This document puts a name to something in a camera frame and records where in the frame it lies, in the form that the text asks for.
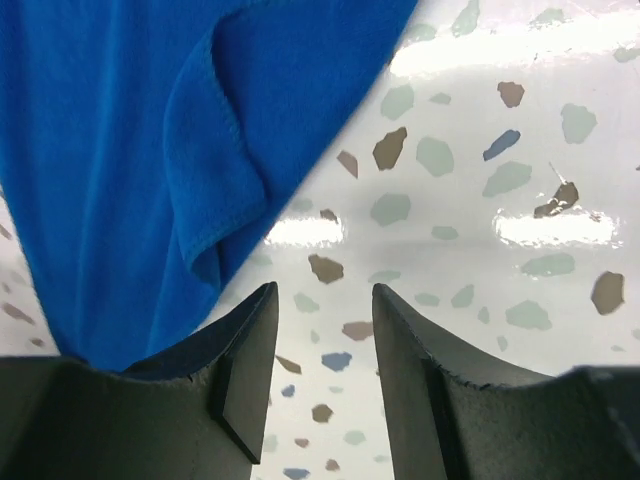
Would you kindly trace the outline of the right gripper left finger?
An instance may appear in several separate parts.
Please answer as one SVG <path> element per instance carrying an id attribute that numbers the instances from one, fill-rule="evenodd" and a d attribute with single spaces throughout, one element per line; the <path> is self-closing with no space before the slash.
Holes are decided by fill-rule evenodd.
<path id="1" fill-rule="evenodd" d="M 247 479 L 260 462 L 278 288 L 122 372 L 1 361 L 5 479 Z"/>

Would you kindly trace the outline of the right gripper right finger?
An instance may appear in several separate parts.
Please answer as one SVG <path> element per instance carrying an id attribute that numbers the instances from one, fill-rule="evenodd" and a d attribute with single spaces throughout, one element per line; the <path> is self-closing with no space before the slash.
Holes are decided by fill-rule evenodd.
<path id="1" fill-rule="evenodd" d="M 638 477 L 637 367 L 546 376 L 471 345 L 384 284 L 372 318 L 396 478 Z"/>

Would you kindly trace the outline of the blue towel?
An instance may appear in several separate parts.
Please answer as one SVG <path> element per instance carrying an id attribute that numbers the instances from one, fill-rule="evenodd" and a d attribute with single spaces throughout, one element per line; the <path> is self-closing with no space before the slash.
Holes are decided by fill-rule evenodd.
<path id="1" fill-rule="evenodd" d="M 5 1 L 1 186 L 60 353 L 188 336 L 391 59 L 412 1 Z"/>

